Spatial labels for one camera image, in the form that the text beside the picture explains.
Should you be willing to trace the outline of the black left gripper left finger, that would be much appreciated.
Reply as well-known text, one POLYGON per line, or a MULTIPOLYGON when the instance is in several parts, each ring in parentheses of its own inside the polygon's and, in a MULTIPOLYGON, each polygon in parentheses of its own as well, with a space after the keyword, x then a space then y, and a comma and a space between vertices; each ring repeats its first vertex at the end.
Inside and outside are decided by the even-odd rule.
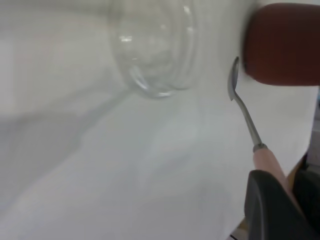
POLYGON ((314 229, 273 175, 249 173, 244 204, 249 240, 313 240, 314 229))

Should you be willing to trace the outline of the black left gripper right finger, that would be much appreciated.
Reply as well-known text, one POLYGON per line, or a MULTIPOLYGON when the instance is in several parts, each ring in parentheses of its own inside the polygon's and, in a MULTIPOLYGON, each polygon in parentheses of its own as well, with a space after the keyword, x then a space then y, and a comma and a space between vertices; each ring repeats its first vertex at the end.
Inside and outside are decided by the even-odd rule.
POLYGON ((297 171, 294 178, 293 194, 308 223, 319 234, 320 176, 312 171, 297 171))

